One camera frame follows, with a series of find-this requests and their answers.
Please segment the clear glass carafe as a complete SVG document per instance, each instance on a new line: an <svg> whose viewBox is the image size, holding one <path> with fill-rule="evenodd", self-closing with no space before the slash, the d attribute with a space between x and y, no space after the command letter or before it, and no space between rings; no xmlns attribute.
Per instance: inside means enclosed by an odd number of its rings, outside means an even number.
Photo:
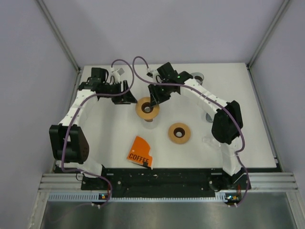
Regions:
<svg viewBox="0 0 305 229"><path fill-rule="evenodd" d="M158 121L155 119L143 119L142 124L146 129L154 129L158 125Z"/></svg>

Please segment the smoked glass dripper cone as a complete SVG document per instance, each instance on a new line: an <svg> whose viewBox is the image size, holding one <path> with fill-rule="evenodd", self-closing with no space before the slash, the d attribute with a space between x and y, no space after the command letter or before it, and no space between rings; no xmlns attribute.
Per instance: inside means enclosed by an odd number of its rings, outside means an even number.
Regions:
<svg viewBox="0 0 305 229"><path fill-rule="evenodd" d="M213 118L208 113L205 114L205 119L208 123L213 123L214 121Z"/></svg>

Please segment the orange coffee filter pack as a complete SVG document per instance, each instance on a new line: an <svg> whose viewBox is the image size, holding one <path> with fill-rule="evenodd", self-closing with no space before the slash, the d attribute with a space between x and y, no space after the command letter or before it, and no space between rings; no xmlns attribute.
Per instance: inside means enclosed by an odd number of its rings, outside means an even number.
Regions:
<svg viewBox="0 0 305 229"><path fill-rule="evenodd" d="M126 159L142 167L153 169L153 157L150 155L150 150L151 147L147 141L136 136Z"/></svg>

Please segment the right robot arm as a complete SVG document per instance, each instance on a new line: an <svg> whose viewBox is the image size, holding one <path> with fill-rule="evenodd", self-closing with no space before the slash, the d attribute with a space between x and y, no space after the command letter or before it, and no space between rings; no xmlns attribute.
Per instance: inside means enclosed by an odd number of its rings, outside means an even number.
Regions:
<svg viewBox="0 0 305 229"><path fill-rule="evenodd" d="M212 123L212 136L221 145L223 171L226 172L222 177L223 185L235 188L240 183L237 172L241 170L235 143L238 138L244 141L240 135L243 120L239 103L227 102L205 89L202 73L178 73L169 62L155 70L147 68L147 76L153 80L148 86L151 106L164 103L172 93L178 93L205 111L206 120Z"/></svg>

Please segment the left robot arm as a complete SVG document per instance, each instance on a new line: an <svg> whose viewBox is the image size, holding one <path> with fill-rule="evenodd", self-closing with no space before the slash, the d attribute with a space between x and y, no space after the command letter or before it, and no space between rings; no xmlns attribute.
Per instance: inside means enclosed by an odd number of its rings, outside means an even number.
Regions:
<svg viewBox="0 0 305 229"><path fill-rule="evenodd" d="M90 157L90 146L82 126L100 98L111 98L114 104L137 103L127 80L120 80L122 74L123 68L93 67L90 77L79 85L65 117L49 128L53 157L60 162L62 171L86 173L97 189L105 188L108 178L102 174L102 165Z"/></svg>

